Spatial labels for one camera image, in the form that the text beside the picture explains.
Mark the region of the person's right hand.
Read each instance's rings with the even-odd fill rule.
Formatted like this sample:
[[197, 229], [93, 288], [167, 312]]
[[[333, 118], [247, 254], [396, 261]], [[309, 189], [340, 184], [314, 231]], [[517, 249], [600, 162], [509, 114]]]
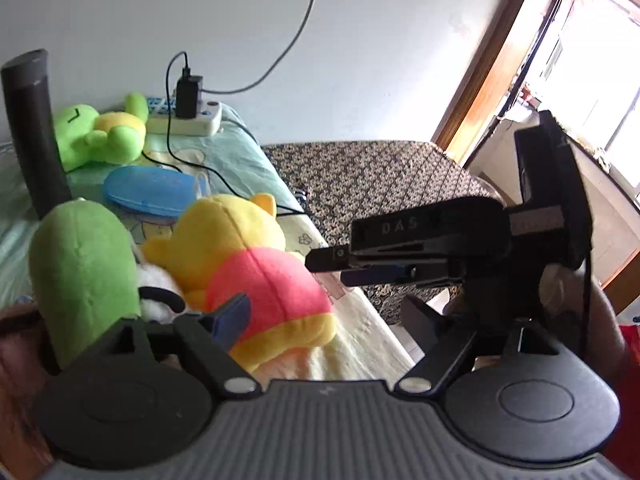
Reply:
[[614, 385], [627, 361], [627, 345], [613, 307], [586, 269], [546, 266], [539, 298], [559, 340]]

